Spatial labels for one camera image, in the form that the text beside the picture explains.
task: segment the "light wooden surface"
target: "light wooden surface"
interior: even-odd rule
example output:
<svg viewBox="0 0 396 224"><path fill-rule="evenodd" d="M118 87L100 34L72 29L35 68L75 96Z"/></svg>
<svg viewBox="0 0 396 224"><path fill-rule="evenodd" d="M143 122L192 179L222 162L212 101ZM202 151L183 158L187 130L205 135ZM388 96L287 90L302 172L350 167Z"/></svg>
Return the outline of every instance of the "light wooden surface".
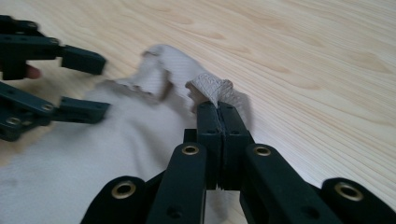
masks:
<svg viewBox="0 0 396 224"><path fill-rule="evenodd" d="M0 0L0 14L108 59L102 77L34 62L44 77L12 85L53 103L80 98L131 75L149 46L172 45L250 96L255 140L306 181L350 178L396 209L394 1ZM0 142L1 164L48 129ZM234 204L230 223L241 223Z"/></svg>

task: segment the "fabric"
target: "fabric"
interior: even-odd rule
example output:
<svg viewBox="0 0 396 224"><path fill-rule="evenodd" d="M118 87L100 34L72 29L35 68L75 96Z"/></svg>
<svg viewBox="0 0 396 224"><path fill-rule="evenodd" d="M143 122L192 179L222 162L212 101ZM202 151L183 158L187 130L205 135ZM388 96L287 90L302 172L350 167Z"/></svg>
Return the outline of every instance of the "fabric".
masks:
<svg viewBox="0 0 396 224"><path fill-rule="evenodd" d="M203 101L232 104L251 123L248 98L231 81L165 45L145 51L135 75L105 81L85 98L110 103L106 119L58 123L0 167L0 223L79 223L108 181L122 175L147 181L163 171L184 129L195 128L194 109ZM209 191L205 223L226 220L234 197Z"/></svg>

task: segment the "white cloth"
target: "white cloth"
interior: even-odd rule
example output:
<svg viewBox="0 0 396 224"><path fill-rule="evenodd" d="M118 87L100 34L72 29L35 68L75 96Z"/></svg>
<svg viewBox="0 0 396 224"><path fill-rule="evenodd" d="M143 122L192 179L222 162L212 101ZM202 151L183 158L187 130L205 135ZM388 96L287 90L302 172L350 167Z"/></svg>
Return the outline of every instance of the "white cloth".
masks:
<svg viewBox="0 0 396 224"><path fill-rule="evenodd" d="M163 171L184 129L196 126L194 108L207 99L234 105L251 123L246 95L164 45L143 54L134 76L105 81L85 98L110 103L106 119L58 123L0 167L0 223L79 223L108 181L122 175L147 181ZM205 223L225 220L236 196L209 191Z"/></svg>

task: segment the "grey cloth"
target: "grey cloth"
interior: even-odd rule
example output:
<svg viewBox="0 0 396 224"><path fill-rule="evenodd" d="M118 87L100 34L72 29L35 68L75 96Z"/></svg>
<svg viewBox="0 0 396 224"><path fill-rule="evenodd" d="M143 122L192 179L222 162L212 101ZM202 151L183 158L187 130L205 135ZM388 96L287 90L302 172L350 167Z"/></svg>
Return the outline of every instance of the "grey cloth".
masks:
<svg viewBox="0 0 396 224"><path fill-rule="evenodd" d="M143 53L138 72L108 80L86 99L112 104L95 125L58 123L0 167L0 223L79 223L110 180L149 180L163 171L202 101L234 105L249 127L248 98L181 51L158 45ZM205 223L226 220L237 194L209 191Z"/></svg>

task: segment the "screw hole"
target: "screw hole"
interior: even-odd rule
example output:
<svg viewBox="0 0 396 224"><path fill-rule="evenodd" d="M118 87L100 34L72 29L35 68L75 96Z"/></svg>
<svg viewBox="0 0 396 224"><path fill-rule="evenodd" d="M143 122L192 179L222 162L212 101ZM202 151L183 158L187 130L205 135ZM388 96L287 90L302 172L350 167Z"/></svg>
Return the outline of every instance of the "screw hole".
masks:
<svg viewBox="0 0 396 224"><path fill-rule="evenodd" d="M358 192L353 189L341 188L341 191L343 191L343 193L350 197L358 196Z"/></svg>
<svg viewBox="0 0 396 224"><path fill-rule="evenodd" d="M42 105L41 108L46 111L51 111L53 109L52 105Z"/></svg>
<svg viewBox="0 0 396 224"><path fill-rule="evenodd" d="M12 125L17 125L21 123L21 120L17 118L8 118L6 122Z"/></svg>
<svg viewBox="0 0 396 224"><path fill-rule="evenodd" d="M183 216L183 211L179 205L171 205L168 207L166 214L172 219L179 219Z"/></svg>
<svg viewBox="0 0 396 224"><path fill-rule="evenodd" d="M193 148L193 147L186 147L186 152L192 153L192 152L194 152L194 151L195 151L195 148Z"/></svg>
<svg viewBox="0 0 396 224"><path fill-rule="evenodd" d="M318 212L318 210L311 206L302 207L301 211L306 217L311 219L318 219L320 217L320 213Z"/></svg>
<svg viewBox="0 0 396 224"><path fill-rule="evenodd" d="M119 188L117 188L117 193L119 194L124 194L126 192L128 192L129 190L131 190L131 186L129 185L122 185Z"/></svg>

